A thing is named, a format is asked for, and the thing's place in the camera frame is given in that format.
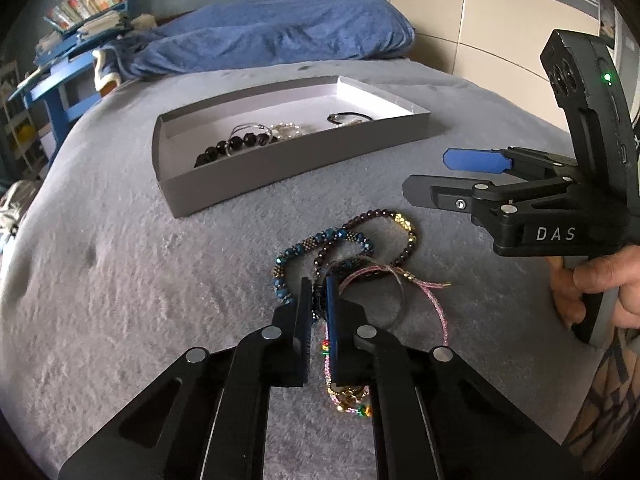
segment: cardboard box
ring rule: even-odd
[[[374,120],[340,127],[327,120],[332,113],[347,111]],[[425,139],[429,114],[389,92],[342,76],[277,82],[162,114],[154,128],[152,161],[162,194],[174,217],[180,218],[306,171]],[[198,154],[228,140],[234,126],[280,122],[298,124],[303,135],[244,147],[194,168]]]

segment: pink string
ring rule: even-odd
[[[347,285],[349,285],[357,277],[364,276],[365,274],[369,274],[371,272],[375,272],[376,270],[382,270],[383,272],[394,272],[396,274],[404,274],[406,272],[405,270],[402,270],[400,267],[379,266],[379,265],[364,267],[363,269],[356,270],[355,272],[352,272],[349,276],[347,276],[344,279],[344,281],[340,284],[340,287],[338,288],[338,292],[342,294],[342,292],[347,287]],[[438,301],[438,298],[436,298],[434,293],[431,291],[432,288],[445,288],[448,285],[444,283],[424,282],[423,280],[418,280],[417,278],[414,278],[413,280],[410,280],[410,281],[412,283],[415,283],[418,287],[420,287],[420,290],[423,291],[423,293],[427,296],[427,298],[429,298],[429,300],[433,304],[433,307],[438,313],[438,317],[440,318],[440,325],[442,326],[442,344],[444,346],[448,346],[449,345],[449,327],[447,325],[447,319],[444,316],[444,311],[440,306],[440,302]]]

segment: bookshelf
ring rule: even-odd
[[[20,178],[35,180],[48,160],[29,110],[20,99],[8,100],[19,82],[15,61],[0,67],[0,100],[4,112],[4,127],[0,134],[7,138]]]

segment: screw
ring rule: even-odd
[[[447,348],[446,346],[438,346],[433,351],[433,357],[437,361],[441,361],[443,363],[447,363],[453,359],[453,352]]]
[[[376,328],[371,325],[361,325],[356,330],[356,334],[363,339],[371,339],[372,337],[375,337],[377,333],[378,331]]]
[[[187,352],[187,362],[190,363],[199,363],[207,356],[207,353],[204,351],[204,348],[192,348]]]
[[[282,335],[282,330],[277,326],[267,326],[262,330],[262,337],[265,339],[277,339]]]
[[[500,206],[500,211],[502,211],[503,213],[507,213],[507,215],[510,215],[511,213],[516,213],[518,211],[518,208],[511,204],[505,204]]]

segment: gray blanket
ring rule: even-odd
[[[427,108],[431,137],[172,218],[151,166],[158,114],[247,86],[335,74]],[[18,234],[0,290],[2,412],[55,478],[68,456],[187,348],[228,348],[269,322],[270,272],[282,248],[387,207],[418,226],[408,269],[453,282],[438,291],[451,346],[563,439],[599,354],[562,328],[544,261],[501,258],[468,216],[412,208],[401,193],[409,174],[450,174],[442,164],[449,146],[514,144],[571,152],[561,130],[408,60],[199,73],[118,88],[75,126]],[[384,219],[364,231],[385,258],[406,241]],[[291,267],[293,284],[312,263]],[[354,286],[350,297],[364,302],[373,322],[384,322],[398,307],[396,286],[386,278]],[[408,290],[408,307],[400,340],[424,350],[438,344],[438,318],[418,291]],[[336,412],[321,374],[315,351],[308,387],[273,392],[265,478],[375,478],[370,421]]]

